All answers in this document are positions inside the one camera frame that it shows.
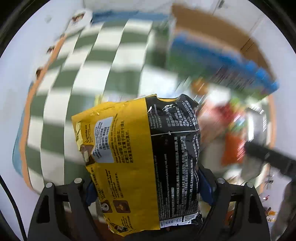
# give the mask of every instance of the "yellow and black package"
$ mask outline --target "yellow and black package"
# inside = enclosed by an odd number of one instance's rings
[[[191,223],[200,131],[186,95],[106,102],[72,117],[105,219],[126,236]]]

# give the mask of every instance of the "yellow packaging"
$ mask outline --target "yellow packaging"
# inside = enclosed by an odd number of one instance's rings
[[[88,161],[86,168],[98,191],[110,229],[122,236],[145,229],[159,229],[155,171],[145,98],[124,103],[102,103],[73,116],[72,122],[78,148],[83,152],[85,161]],[[121,144],[125,143],[122,150],[114,150],[110,146],[100,152],[101,156],[98,153],[90,155],[100,131],[103,134],[109,133],[103,136],[108,138],[111,145],[116,138],[117,143],[119,140]],[[104,138],[98,143],[100,142],[107,144]]]

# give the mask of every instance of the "green and white checkered cloth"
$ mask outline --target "green and white checkered cloth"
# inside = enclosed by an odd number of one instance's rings
[[[164,69],[168,24],[144,20],[90,25],[67,36],[30,106],[25,149],[32,187],[89,175],[75,142],[71,116],[95,100],[167,97],[178,76]]]

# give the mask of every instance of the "metal bolt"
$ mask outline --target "metal bolt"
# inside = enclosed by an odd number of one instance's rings
[[[248,186],[249,188],[254,187],[253,183],[251,183],[251,182],[247,182],[247,186]]]
[[[46,186],[47,188],[51,188],[51,187],[52,187],[52,183],[47,183],[45,186]]]
[[[222,177],[217,178],[217,181],[218,181],[220,184],[225,183],[225,179],[222,178]]]
[[[82,178],[80,178],[80,177],[75,178],[74,182],[75,182],[76,184],[81,183],[81,182],[82,182]]]

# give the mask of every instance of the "brown square icon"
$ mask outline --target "brown square icon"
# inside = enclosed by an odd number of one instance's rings
[[[131,212],[127,201],[113,200],[113,204],[115,206],[116,212],[118,212],[118,213],[130,213]]]
[[[111,213],[112,212],[112,208],[111,208],[108,200],[101,202],[101,210],[103,213]]]

